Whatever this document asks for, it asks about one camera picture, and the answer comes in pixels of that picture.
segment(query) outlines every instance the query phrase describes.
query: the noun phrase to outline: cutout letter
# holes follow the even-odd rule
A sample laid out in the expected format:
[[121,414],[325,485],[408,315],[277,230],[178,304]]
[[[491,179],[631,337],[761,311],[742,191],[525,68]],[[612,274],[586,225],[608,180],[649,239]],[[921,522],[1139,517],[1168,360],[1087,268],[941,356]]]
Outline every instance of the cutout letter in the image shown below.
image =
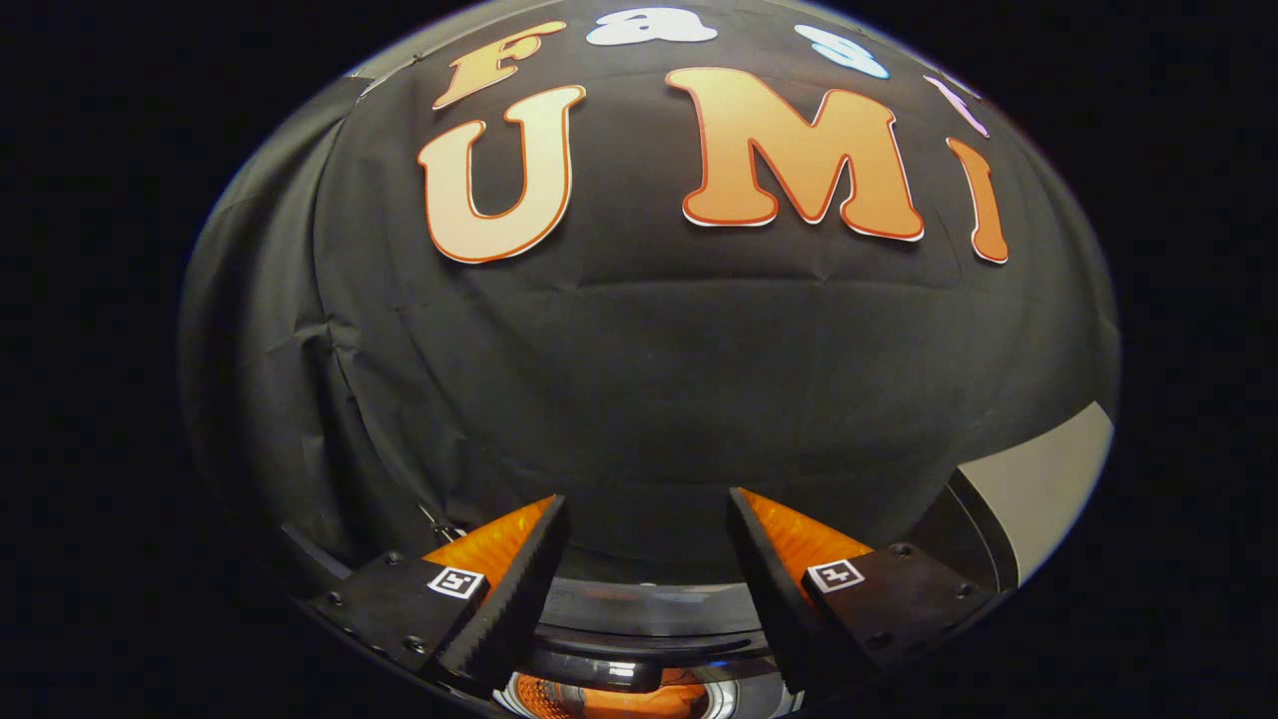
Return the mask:
[[777,198],[754,174],[758,151],[808,222],[826,216],[849,163],[852,190],[840,206],[847,226],[909,241],[923,236],[923,217],[910,199],[892,134],[896,116],[882,103],[831,89],[808,123],[763,80],[741,70],[685,68],[667,74],[666,83],[693,96],[700,124],[702,186],[684,198],[690,221],[755,226],[777,216]]
[[971,190],[971,203],[976,212],[976,226],[971,230],[971,248],[982,259],[997,264],[1007,262],[1007,240],[1003,239],[1003,222],[998,218],[998,202],[994,201],[994,184],[989,179],[989,162],[971,147],[952,137],[946,144],[962,162],[967,172],[967,188]]
[[435,101],[433,109],[438,110],[461,100],[466,95],[478,92],[489,84],[496,84],[519,72],[515,65],[502,66],[502,60],[523,60],[537,52],[542,46],[541,34],[551,34],[566,28],[567,24],[560,20],[542,23],[523,32],[516,32],[504,37],[491,45],[463,55],[452,61],[452,84],[449,91]]
[[524,139],[524,192],[500,215],[481,215],[470,192],[470,146],[486,128],[482,120],[459,125],[432,139],[417,155],[426,172],[426,225],[440,252],[459,262],[511,257],[550,234],[573,192],[567,109],[585,97],[579,84],[525,97],[506,110]]
[[950,103],[953,105],[953,109],[958,110],[958,114],[962,115],[962,119],[967,120],[967,124],[971,125],[973,129],[975,129],[976,132],[979,132],[980,134],[983,134],[985,137],[985,139],[989,139],[989,130],[985,129],[985,125],[983,125],[979,121],[976,121],[976,117],[971,116],[971,110],[967,109],[967,103],[962,101],[962,97],[958,97],[957,95],[955,95],[955,92],[952,89],[950,89],[948,87],[946,87],[944,83],[941,82],[937,78],[930,78],[928,75],[923,75],[923,79],[930,82],[934,86],[937,86],[937,89],[941,91],[941,95],[944,95],[946,100],[948,100]]
[[874,60],[874,55],[851,40],[812,26],[795,26],[795,32],[813,41],[812,49],[831,63],[860,70],[870,77],[887,79],[887,70]]
[[703,26],[697,13],[675,8],[621,10],[594,22],[601,27],[585,36],[590,45],[631,45],[649,40],[702,42],[718,37],[718,31]]

